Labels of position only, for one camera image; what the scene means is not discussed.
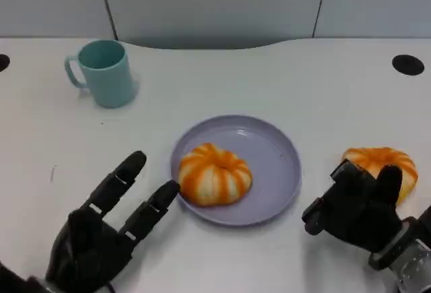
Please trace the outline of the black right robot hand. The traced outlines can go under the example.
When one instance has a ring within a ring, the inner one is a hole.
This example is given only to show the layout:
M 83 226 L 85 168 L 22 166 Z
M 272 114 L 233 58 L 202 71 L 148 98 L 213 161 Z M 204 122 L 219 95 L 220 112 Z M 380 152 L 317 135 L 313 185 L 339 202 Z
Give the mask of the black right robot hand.
M 332 186 L 303 212 L 305 231 L 325 231 L 371 253 L 381 251 L 401 230 L 396 212 L 402 170 L 386 165 L 372 176 L 348 159 L 331 173 Z

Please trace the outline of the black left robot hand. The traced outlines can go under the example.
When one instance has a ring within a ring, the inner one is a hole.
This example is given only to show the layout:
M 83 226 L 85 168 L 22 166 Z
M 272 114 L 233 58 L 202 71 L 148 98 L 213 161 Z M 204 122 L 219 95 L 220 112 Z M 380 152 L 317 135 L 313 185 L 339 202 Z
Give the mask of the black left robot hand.
M 180 191 L 169 180 L 127 218 L 120 230 L 104 220 L 145 166 L 141 151 L 130 154 L 73 210 L 58 233 L 45 279 L 63 292 L 96 292 L 127 266 L 135 247 L 168 212 Z

